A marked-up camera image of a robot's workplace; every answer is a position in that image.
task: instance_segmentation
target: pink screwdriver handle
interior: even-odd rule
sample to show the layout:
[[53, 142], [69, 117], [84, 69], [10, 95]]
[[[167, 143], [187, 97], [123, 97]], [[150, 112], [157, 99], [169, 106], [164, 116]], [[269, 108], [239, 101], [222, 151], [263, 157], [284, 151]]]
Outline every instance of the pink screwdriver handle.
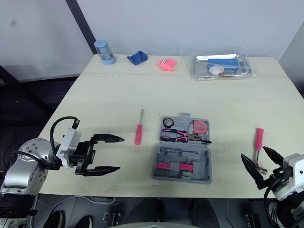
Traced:
[[141, 124], [137, 125], [135, 142], [134, 142], [135, 145], [141, 144], [142, 132], [143, 132], [143, 126]]
[[256, 130], [256, 143], [255, 143], [255, 149], [257, 151], [260, 151], [262, 149], [263, 134], [264, 134], [264, 129], [257, 128], [257, 130]]

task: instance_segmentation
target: blue cylindrical container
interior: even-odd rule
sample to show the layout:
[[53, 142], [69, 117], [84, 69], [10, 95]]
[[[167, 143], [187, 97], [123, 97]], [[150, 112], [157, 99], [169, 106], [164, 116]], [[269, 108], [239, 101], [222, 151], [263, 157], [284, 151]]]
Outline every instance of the blue cylindrical container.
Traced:
[[103, 64], [112, 65], [116, 62], [116, 58], [110, 50], [108, 42], [105, 39], [99, 39], [95, 41], [94, 46]]

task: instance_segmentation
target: white wall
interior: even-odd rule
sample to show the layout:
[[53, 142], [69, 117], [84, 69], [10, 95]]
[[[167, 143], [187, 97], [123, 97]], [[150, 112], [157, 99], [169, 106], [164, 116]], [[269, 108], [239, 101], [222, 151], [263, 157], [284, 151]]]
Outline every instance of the white wall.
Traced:
[[[114, 53], [245, 46], [281, 58], [304, 20], [303, 0], [78, 0]], [[92, 53], [64, 0], [0, 0], [0, 64], [18, 80], [74, 75]]]
[[0, 0], [0, 64], [18, 80], [81, 73], [93, 56], [64, 0]]
[[280, 64], [295, 87], [304, 94], [304, 23], [280, 59]]
[[304, 20], [303, 0], [78, 0], [96, 39], [115, 53], [245, 46], [281, 58]]

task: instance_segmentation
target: plastic bag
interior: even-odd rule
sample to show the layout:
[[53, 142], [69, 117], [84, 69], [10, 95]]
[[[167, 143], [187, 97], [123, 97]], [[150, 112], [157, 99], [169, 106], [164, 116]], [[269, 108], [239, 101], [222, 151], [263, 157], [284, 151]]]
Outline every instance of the plastic bag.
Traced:
[[180, 52], [180, 62], [194, 81], [242, 79], [256, 76], [244, 48], [221, 52]]

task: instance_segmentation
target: pliers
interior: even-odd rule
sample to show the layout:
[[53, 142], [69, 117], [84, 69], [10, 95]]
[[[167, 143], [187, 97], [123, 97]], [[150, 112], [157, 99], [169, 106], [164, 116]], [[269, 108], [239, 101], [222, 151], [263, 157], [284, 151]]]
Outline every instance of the pliers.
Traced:
[[177, 137], [177, 138], [169, 138], [167, 136], [161, 136], [162, 141], [167, 141], [167, 142], [182, 142], [186, 143], [188, 140], [191, 141], [202, 141], [204, 143], [211, 143], [211, 141], [208, 140], [202, 140], [201, 136], [198, 134], [188, 134], [186, 131], [180, 131], [177, 129], [163, 129], [162, 132], [167, 132], [167, 133], [175, 133], [175, 134], [180, 134], [182, 137]]

